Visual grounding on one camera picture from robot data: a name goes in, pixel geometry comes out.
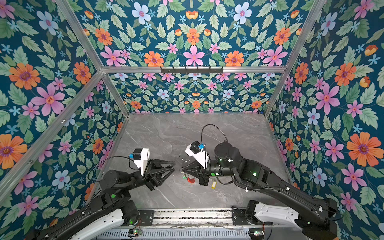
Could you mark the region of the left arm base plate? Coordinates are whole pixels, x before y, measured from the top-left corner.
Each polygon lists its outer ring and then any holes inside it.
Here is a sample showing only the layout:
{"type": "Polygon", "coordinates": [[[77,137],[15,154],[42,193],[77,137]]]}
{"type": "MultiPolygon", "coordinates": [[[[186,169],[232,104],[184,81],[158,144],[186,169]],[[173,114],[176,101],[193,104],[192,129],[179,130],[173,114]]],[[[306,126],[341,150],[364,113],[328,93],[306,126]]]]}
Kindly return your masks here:
{"type": "Polygon", "coordinates": [[[150,227],[153,224],[154,217],[154,210],[139,210],[139,215],[133,223],[133,227],[150,227]]]}

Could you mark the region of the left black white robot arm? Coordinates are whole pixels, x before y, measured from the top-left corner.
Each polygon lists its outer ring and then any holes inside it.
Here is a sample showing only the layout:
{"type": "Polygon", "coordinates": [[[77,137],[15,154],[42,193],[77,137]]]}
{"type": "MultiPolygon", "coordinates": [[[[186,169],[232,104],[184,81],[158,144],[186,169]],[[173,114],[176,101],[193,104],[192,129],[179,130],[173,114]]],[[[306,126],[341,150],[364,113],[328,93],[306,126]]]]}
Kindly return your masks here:
{"type": "Polygon", "coordinates": [[[135,224],[139,211],[131,200],[130,190],[146,186],[154,190],[175,171],[175,162],[149,160],[145,169],[132,173],[109,170],[100,181],[101,190],[89,204],[47,229],[31,230],[27,240],[92,239],[122,224],[135,224]]]}

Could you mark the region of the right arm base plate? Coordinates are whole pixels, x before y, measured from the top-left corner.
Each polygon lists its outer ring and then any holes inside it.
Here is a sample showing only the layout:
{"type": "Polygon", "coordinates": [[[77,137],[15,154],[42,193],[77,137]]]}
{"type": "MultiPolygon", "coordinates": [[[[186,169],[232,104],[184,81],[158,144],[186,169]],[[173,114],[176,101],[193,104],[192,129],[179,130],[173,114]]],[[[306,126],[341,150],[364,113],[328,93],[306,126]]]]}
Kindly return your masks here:
{"type": "Polygon", "coordinates": [[[232,222],[234,226],[272,226],[272,222],[262,222],[251,214],[249,208],[231,206],[232,222]]]}

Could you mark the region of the metal keyring with red handle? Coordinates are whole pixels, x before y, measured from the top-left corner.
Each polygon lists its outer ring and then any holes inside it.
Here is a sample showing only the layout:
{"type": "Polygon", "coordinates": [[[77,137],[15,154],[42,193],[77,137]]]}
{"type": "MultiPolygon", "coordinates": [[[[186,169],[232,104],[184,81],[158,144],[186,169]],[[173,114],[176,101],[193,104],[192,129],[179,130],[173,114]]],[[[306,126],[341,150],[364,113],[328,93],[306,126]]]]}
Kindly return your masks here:
{"type": "Polygon", "coordinates": [[[184,165],[185,165],[188,161],[189,161],[188,159],[184,159],[184,158],[181,159],[182,166],[180,167],[180,173],[181,173],[182,175],[184,175],[185,177],[188,178],[188,179],[187,179],[188,183],[190,183],[190,184],[194,184],[194,183],[196,182],[195,177],[186,174],[186,173],[184,172],[184,170],[183,170],[184,165]]]}

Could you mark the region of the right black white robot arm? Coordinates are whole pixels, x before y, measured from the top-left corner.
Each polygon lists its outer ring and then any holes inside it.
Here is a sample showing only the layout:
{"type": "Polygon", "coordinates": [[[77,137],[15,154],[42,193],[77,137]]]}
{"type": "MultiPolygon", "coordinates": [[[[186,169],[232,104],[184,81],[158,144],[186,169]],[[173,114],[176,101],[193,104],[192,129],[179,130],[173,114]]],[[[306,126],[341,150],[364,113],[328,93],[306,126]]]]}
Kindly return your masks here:
{"type": "Polygon", "coordinates": [[[336,201],[308,195],[265,165],[243,158],[239,149],[227,141],[215,147],[213,160],[205,145],[198,141],[188,145],[186,153],[195,161],[183,167],[182,171],[197,178],[201,186],[207,186],[213,177],[231,177],[237,187],[268,195],[283,204],[272,206],[249,201],[244,213],[246,218],[296,228],[312,240],[333,240],[337,237],[338,226],[333,219],[339,213],[336,201]]]}

